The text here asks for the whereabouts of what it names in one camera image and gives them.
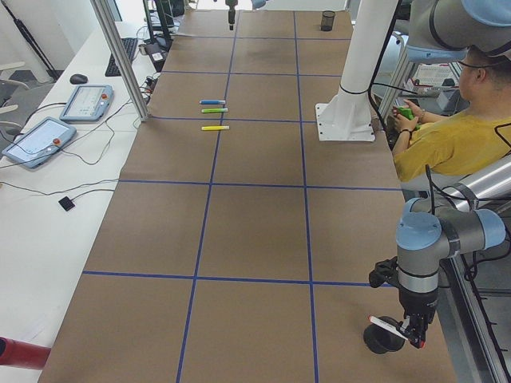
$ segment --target person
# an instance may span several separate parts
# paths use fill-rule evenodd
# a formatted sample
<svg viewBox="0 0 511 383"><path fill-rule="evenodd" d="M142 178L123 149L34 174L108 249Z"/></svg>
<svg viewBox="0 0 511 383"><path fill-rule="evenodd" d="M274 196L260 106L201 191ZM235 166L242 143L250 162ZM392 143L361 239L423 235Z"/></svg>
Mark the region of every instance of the person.
<svg viewBox="0 0 511 383"><path fill-rule="evenodd" d="M407 182L425 173L446 176L472 174L499 160L511 150L511 61L488 57L470 47L459 79L461 97L469 107L453 116L439 116L405 100L413 120L396 113L399 136L392 155L398 178Z"/></svg>

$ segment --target red cup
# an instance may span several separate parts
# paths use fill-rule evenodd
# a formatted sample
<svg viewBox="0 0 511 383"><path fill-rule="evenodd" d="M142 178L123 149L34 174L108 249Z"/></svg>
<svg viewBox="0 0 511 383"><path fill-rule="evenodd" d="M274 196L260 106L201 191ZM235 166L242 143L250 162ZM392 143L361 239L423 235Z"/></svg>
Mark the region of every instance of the red cup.
<svg viewBox="0 0 511 383"><path fill-rule="evenodd" d="M51 349L41 345L0 338L0 365L22 369L42 369Z"/></svg>

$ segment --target black keyboard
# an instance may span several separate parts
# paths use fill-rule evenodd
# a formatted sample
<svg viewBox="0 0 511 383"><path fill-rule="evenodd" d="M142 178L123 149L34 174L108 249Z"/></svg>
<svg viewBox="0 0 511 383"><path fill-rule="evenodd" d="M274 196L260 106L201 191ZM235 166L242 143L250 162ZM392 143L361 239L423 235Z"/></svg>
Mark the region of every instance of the black keyboard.
<svg viewBox="0 0 511 383"><path fill-rule="evenodd" d="M122 44L125 46L126 54L130 61L133 61L135 58L135 52L138 47L138 38L122 38ZM115 77L120 76L121 72L119 71L119 67L115 63L115 58L113 55L110 55L109 64L106 67L105 76L106 77Z"/></svg>

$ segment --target white desk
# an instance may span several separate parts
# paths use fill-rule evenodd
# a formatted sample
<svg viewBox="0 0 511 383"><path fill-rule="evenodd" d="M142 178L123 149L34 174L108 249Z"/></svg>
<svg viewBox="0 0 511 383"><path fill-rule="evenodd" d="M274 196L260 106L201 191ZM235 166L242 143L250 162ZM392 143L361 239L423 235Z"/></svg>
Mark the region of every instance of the white desk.
<svg viewBox="0 0 511 383"><path fill-rule="evenodd" d="M118 24L122 37L134 37L140 26ZM42 105L66 102L74 85L73 73L83 73L89 84L110 84L114 97L109 115L116 112L129 95L120 77L105 77L109 48L100 29L91 34L77 56L62 74ZM147 56L137 55L133 70L141 84L154 74ZM36 113L26 126L33 127L45 116L59 117L61 107ZM133 105L126 105L109 125L115 131L110 148L95 166L84 164L76 156L58 153L36 170L21 166L0 169L0 180L20 187L54 192L99 180L116 179L133 143L138 125ZM96 124L77 124L77 136L83 136ZM94 162L112 132L101 126L96 132L66 150ZM5 158L0 167L11 164ZM115 188L110 182L80 188L52 196L35 195L3 185L0 188L0 336L51 347L73 295L97 230L108 207L112 192L97 191L77 199L76 207L64 211L58 200L97 188ZM34 383L40 371L0 366L1 382Z"/></svg>

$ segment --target computer mouse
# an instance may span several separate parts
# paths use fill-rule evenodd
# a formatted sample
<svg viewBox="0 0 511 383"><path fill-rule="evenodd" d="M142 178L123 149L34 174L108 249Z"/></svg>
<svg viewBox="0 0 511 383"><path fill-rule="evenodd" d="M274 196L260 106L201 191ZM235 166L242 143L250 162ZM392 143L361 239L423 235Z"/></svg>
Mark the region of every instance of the computer mouse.
<svg viewBox="0 0 511 383"><path fill-rule="evenodd" d="M87 84L88 81L89 81L89 79L87 78L87 76L85 74L79 74L79 73L75 73L73 76L71 76L69 78L69 82L73 85Z"/></svg>

